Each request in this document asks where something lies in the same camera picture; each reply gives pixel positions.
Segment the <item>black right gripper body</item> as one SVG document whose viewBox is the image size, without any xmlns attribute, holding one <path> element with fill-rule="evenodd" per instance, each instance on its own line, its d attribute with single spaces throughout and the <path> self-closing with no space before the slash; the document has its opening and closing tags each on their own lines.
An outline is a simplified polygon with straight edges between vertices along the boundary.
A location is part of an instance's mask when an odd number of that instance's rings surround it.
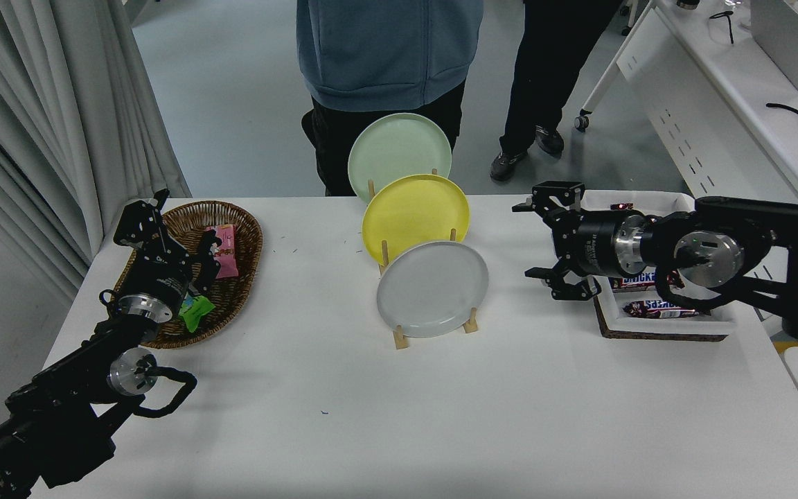
<svg viewBox="0 0 798 499">
<path fill-rule="evenodd" d="M 617 276 L 617 229 L 611 211 L 565 211 L 552 225 L 556 256 L 579 276 Z"/>
</svg>

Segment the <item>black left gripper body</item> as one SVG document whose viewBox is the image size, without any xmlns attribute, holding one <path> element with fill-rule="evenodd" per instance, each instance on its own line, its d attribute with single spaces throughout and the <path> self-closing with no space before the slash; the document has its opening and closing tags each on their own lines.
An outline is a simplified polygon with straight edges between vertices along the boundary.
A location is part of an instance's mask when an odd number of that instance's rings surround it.
<svg viewBox="0 0 798 499">
<path fill-rule="evenodd" d="M 121 282 L 121 309 L 128 315 L 176 315 L 191 277 L 186 260 L 174 264 L 137 256 Z"/>
</svg>

